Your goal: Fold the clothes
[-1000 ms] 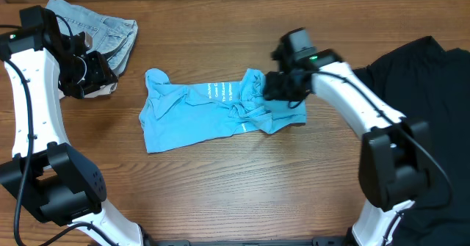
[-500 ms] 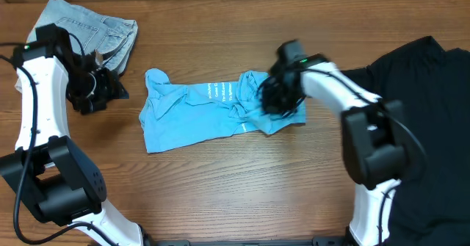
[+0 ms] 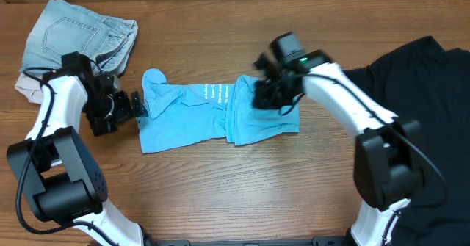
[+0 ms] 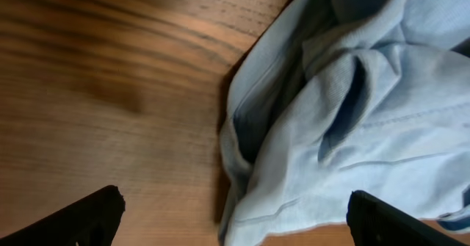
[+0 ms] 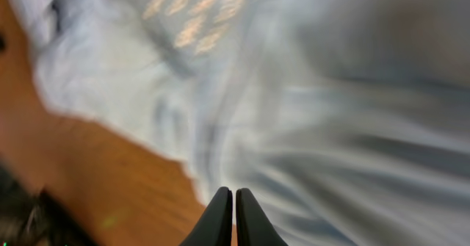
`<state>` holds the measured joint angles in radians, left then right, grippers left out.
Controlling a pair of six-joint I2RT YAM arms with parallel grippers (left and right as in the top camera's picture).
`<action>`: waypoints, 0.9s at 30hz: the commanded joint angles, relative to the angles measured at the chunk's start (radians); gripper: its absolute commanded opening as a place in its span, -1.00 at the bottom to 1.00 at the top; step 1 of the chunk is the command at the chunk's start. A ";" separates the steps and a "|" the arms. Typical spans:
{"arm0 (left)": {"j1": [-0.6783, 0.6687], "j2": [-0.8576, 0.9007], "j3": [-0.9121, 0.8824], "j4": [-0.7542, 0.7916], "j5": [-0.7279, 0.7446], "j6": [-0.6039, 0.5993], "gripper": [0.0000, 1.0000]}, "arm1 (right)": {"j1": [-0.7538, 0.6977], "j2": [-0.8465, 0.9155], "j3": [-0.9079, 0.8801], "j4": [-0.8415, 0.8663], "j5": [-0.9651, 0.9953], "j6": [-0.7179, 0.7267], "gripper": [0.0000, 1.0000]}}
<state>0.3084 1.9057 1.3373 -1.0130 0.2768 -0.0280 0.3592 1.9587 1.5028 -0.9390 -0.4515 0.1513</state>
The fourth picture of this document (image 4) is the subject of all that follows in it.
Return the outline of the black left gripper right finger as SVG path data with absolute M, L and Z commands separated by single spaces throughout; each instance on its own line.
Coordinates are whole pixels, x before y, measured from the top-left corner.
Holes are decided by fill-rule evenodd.
M 354 191 L 347 224 L 355 246 L 464 246 L 365 191 Z

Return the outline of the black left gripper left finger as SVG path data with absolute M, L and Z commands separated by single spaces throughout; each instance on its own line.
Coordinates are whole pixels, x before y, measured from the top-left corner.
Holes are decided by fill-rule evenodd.
M 1 246 L 110 246 L 125 206 L 119 189 L 109 185 L 1 238 Z

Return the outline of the light blue printed t-shirt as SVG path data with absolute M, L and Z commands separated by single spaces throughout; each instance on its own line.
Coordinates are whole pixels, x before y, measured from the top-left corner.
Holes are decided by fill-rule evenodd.
M 293 0 L 237 71 L 223 245 L 346 220 L 360 189 L 469 231 L 469 0 Z

